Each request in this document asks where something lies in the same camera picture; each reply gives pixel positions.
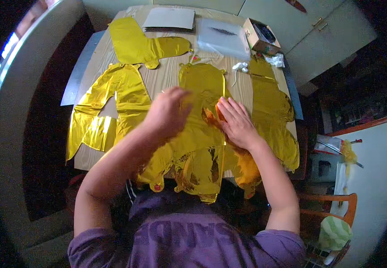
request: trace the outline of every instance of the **knife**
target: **knife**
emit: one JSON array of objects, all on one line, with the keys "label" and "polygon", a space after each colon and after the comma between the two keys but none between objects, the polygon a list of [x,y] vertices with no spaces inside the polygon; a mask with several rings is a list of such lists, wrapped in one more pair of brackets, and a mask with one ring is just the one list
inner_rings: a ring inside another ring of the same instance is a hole
[{"label": "knife", "polygon": [[300,10],[303,13],[307,13],[307,10],[304,8],[301,3],[299,3],[297,0],[285,0],[287,3],[289,3],[291,6],[294,6],[296,9]]}]

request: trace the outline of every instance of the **green cloth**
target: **green cloth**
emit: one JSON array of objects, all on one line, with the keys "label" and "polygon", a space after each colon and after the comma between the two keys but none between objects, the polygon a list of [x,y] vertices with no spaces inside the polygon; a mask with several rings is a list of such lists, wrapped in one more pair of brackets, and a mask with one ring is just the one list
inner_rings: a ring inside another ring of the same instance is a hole
[{"label": "green cloth", "polygon": [[341,250],[352,237],[353,232],[348,223],[339,218],[328,216],[320,223],[321,249]]}]

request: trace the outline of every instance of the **white cabinet door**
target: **white cabinet door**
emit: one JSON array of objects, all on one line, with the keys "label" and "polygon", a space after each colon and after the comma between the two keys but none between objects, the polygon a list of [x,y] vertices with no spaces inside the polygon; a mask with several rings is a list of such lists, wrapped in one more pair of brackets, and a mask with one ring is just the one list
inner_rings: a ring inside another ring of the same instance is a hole
[{"label": "white cabinet door", "polygon": [[377,35],[351,0],[334,10],[286,54],[295,83],[301,86],[374,40]]},{"label": "white cabinet door", "polygon": [[343,0],[298,0],[307,13],[291,6],[285,0],[246,0],[239,16],[268,24],[282,51],[289,52],[311,30],[313,24],[326,18]]}]

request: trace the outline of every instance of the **chair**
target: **chair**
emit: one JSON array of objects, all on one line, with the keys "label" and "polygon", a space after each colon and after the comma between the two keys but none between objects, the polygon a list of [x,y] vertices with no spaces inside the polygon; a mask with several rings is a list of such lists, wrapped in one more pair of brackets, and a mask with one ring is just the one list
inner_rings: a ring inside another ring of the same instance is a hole
[{"label": "chair", "polygon": [[305,267],[334,267],[347,253],[350,248],[350,241],[346,243],[343,249],[340,251],[325,251],[318,247],[317,241],[320,233],[320,223],[328,216],[334,216],[345,222],[352,227],[354,216],[356,214],[357,206],[357,194],[352,193],[350,195],[298,195],[300,200],[308,201],[348,201],[348,209],[343,217],[334,215],[324,211],[313,211],[309,209],[301,209],[301,228],[300,236],[304,240],[307,246],[307,258]]}]

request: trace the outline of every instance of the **hand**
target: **hand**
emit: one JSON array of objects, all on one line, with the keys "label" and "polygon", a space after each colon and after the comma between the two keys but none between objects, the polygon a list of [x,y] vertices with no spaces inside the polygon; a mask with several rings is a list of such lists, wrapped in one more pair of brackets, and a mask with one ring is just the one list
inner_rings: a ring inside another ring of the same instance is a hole
[{"label": "hand", "polygon": [[222,129],[235,145],[249,151],[257,141],[262,139],[242,103],[237,103],[232,98],[226,101],[221,97],[218,108],[226,120],[226,122],[221,121]]},{"label": "hand", "polygon": [[175,137],[185,127],[192,109],[191,104],[183,103],[183,99],[189,94],[180,87],[164,90],[152,102],[143,126],[164,140]]}]

